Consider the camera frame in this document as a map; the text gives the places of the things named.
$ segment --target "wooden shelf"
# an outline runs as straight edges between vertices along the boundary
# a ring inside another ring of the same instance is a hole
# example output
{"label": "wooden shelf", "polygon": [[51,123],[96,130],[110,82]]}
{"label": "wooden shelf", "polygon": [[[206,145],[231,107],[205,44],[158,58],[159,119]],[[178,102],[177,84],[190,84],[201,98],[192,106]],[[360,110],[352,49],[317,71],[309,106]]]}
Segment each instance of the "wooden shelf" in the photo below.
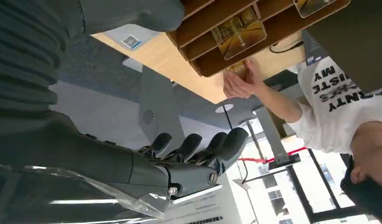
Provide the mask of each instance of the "wooden shelf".
{"label": "wooden shelf", "polygon": [[193,61],[216,47],[218,47],[216,40],[213,38],[212,33],[208,32],[180,50],[183,51],[184,58],[187,61]]}
{"label": "wooden shelf", "polygon": [[[314,14],[302,18],[293,0],[181,0],[186,19],[180,27],[167,33],[186,61],[201,76],[210,77],[272,44],[304,29],[346,7],[351,0],[336,0]],[[267,38],[224,60],[211,30],[245,8],[257,8]]]}
{"label": "wooden shelf", "polygon": [[287,36],[307,28],[308,26],[324,19],[325,17],[339,11],[346,7],[350,0],[337,0],[334,3],[326,6],[325,8],[317,11],[316,13],[301,18],[296,7],[290,7],[285,11],[271,17],[264,22],[267,31],[267,38],[256,44],[255,46],[243,51],[230,60],[224,60],[220,50],[215,48],[210,52],[205,53],[193,62],[193,67],[198,68],[198,73],[205,77],[210,77],[221,70],[243,60],[270,45],[286,38]]}
{"label": "wooden shelf", "polygon": [[225,20],[233,17],[256,0],[216,0],[183,21],[170,37],[179,47],[184,47],[209,32]]}
{"label": "wooden shelf", "polygon": [[[262,21],[277,15],[293,5],[292,0],[260,0],[257,2]],[[193,61],[216,47],[217,43],[211,32],[207,32],[184,48],[180,48],[179,51],[181,51],[185,60]]]}
{"label": "wooden shelf", "polygon": [[194,15],[202,8],[205,8],[213,1],[214,0],[181,0],[181,3],[185,8],[184,20]]}
{"label": "wooden shelf", "polygon": [[265,21],[294,5],[293,0],[260,0],[257,2],[261,21]]}

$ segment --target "wooden desk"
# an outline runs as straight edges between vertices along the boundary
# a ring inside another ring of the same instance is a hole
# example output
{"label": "wooden desk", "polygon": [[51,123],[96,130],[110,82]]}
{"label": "wooden desk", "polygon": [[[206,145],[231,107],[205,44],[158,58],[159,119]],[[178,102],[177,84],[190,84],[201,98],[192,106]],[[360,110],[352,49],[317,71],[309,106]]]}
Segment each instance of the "wooden desk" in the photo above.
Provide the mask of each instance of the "wooden desk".
{"label": "wooden desk", "polygon": [[[135,51],[126,49],[103,33],[93,36],[214,104],[226,99],[223,92],[222,73],[210,78],[199,76],[180,55],[165,33],[159,34]],[[297,32],[281,41],[277,47],[283,46],[286,49],[288,45],[292,45],[300,39],[301,33]],[[260,64],[262,75],[265,78],[297,64],[305,58],[303,47],[282,54],[273,54],[269,49],[265,49],[252,57]]]}

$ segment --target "barcode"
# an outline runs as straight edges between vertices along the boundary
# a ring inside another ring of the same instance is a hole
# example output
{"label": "barcode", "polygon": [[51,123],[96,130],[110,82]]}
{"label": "barcode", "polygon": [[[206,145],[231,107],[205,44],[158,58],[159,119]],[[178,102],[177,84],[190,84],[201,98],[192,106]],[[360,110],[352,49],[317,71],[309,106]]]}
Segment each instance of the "barcode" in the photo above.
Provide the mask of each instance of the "barcode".
{"label": "barcode", "polygon": [[125,45],[127,45],[130,49],[136,47],[141,43],[136,37],[133,35],[129,35],[125,38],[125,40],[122,41]]}

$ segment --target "card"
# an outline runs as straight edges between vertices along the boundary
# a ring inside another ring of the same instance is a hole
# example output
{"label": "card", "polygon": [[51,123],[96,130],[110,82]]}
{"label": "card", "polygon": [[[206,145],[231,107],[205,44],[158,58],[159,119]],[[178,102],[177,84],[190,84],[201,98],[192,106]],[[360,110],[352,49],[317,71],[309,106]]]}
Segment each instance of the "card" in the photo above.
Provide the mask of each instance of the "card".
{"label": "card", "polygon": [[241,79],[246,80],[247,74],[250,72],[246,66],[246,60],[250,60],[253,64],[258,66],[257,60],[254,57],[249,57],[231,65],[227,70],[236,73]]}
{"label": "card", "polygon": [[225,60],[263,41],[267,37],[253,7],[249,7],[212,30]]}
{"label": "card", "polygon": [[305,18],[336,0],[293,0],[302,18]]}

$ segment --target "speaker grille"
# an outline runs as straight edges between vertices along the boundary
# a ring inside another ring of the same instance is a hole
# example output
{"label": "speaker grille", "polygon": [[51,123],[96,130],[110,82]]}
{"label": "speaker grille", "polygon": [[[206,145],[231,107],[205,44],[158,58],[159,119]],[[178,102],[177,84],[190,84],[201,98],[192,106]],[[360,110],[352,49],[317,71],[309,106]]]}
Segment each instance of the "speaker grille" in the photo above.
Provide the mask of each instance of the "speaker grille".
{"label": "speaker grille", "polygon": [[146,110],[143,114],[143,121],[145,124],[151,124],[154,120],[154,112],[152,110]]}

